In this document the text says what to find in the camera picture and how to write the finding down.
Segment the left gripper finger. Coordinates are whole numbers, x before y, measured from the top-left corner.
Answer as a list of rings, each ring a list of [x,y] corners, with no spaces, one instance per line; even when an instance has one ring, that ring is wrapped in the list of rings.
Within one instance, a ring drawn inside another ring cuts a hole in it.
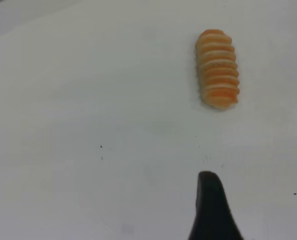
[[[196,216],[189,240],[242,240],[217,174],[201,171],[197,178]]]

